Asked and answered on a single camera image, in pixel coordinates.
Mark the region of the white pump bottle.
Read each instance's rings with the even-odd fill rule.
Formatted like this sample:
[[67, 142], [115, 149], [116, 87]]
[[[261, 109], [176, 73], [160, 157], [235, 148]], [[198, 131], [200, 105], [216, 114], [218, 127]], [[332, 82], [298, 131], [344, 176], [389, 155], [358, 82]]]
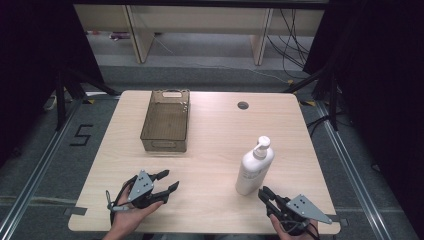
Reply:
[[236, 191], [241, 195], [256, 191], [262, 185], [274, 156], [270, 138], [260, 136], [257, 145], [242, 158], [235, 184]]

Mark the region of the black curtain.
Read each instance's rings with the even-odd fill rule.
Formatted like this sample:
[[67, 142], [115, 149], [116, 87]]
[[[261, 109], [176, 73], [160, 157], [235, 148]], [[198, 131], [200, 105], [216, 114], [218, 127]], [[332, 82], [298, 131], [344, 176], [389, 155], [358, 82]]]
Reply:
[[0, 167], [56, 87], [57, 73], [103, 81], [71, 0], [0, 0]]
[[335, 76], [350, 115], [419, 240], [424, 240], [424, 0], [329, 0], [307, 73], [344, 32]]

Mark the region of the person's left hand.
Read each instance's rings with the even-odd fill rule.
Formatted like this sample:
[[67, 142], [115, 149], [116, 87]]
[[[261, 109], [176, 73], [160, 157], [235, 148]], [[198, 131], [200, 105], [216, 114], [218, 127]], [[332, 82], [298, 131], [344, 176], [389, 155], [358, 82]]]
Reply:
[[121, 231], [128, 232], [130, 235], [147, 216], [158, 210], [162, 205], [163, 202], [159, 201], [144, 209], [133, 208], [127, 211], [117, 212], [111, 229], [120, 229]]

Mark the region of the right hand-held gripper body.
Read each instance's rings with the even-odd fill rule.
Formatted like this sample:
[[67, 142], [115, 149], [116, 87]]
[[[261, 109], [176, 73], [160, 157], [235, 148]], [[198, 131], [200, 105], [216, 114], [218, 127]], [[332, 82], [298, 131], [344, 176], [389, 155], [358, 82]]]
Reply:
[[312, 220], [331, 225], [333, 220], [322, 212], [305, 195], [298, 195], [293, 199], [275, 197], [278, 207], [277, 219], [282, 230], [291, 236], [299, 236], [308, 230]]

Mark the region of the person's right hand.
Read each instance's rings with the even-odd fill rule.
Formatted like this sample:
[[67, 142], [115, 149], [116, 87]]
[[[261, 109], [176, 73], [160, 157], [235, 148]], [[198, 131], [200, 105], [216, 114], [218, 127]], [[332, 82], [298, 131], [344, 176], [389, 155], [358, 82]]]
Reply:
[[318, 240], [319, 231], [318, 231], [318, 222], [311, 220], [308, 225], [308, 231], [298, 236], [291, 236], [290, 234], [283, 231], [280, 221], [276, 216], [271, 214], [269, 216], [270, 221], [280, 240]]

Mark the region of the brown transparent plastic basket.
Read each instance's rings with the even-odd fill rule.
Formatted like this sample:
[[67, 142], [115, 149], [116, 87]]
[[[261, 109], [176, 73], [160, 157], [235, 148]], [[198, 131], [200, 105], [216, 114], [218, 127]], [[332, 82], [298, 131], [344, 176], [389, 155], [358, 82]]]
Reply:
[[140, 139], [149, 152], [186, 152], [190, 91], [153, 90]]

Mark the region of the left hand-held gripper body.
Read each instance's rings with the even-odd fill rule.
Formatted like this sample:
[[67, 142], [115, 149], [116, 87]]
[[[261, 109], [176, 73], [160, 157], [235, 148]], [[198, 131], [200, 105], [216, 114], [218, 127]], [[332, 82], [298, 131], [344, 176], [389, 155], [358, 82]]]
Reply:
[[167, 198], [156, 198], [153, 192], [154, 182], [148, 176], [145, 170], [141, 170], [136, 176], [134, 183], [128, 195], [128, 201], [136, 208], [144, 209], [155, 202], [162, 201], [166, 203]]

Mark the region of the aluminium floor rail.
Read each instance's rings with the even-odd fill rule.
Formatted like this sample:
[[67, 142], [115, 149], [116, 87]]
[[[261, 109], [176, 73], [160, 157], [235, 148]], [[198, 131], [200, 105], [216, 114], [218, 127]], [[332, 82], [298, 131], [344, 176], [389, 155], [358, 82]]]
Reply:
[[69, 125], [81, 105], [82, 100], [74, 100], [70, 104], [69, 110], [65, 114], [65, 121], [63, 125], [54, 132], [49, 144], [43, 152], [43, 155], [26, 181], [24, 188], [16, 197], [14, 204], [0, 225], [0, 240], [10, 240], [13, 236], [15, 229], [19, 225], [34, 193], [38, 189], [41, 180], [48, 170], [55, 153], [59, 149], [61, 142], [68, 131]]
[[318, 113], [325, 118], [325, 128], [329, 138], [337, 152], [337, 155], [343, 165], [348, 176], [352, 188], [358, 198], [362, 210], [376, 236], [377, 240], [392, 240], [392, 236], [388, 231], [382, 215], [376, 207], [372, 197], [370, 196], [359, 172], [357, 171], [353, 160], [339, 134], [334, 128], [335, 123], [330, 122], [330, 112], [321, 101], [317, 102]]

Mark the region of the black metal stand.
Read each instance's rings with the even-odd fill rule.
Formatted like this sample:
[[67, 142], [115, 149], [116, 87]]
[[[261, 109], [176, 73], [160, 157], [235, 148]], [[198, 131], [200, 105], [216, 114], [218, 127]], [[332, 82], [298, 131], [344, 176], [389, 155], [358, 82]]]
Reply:
[[60, 130], [67, 120], [65, 107], [65, 91], [68, 91], [73, 99], [84, 100], [87, 97], [81, 83], [88, 83], [91, 86], [105, 92], [110, 96], [120, 96], [121, 93], [108, 87], [103, 78], [93, 78], [81, 71], [72, 68], [57, 67], [55, 77], [55, 93], [57, 101], [57, 126], [56, 130]]
[[337, 131], [337, 81], [334, 72], [328, 66], [323, 67], [306, 79], [291, 85], [288, 89], [284, 90], [284, 93], [294, 93], [314, 81], [316, 81], [316, 85], [312, 92], [312, 97], [315, 100], [322, 100], [325, 96], [329, 96], [329, 111], [324, 119], [330, 122], [334, 131]]

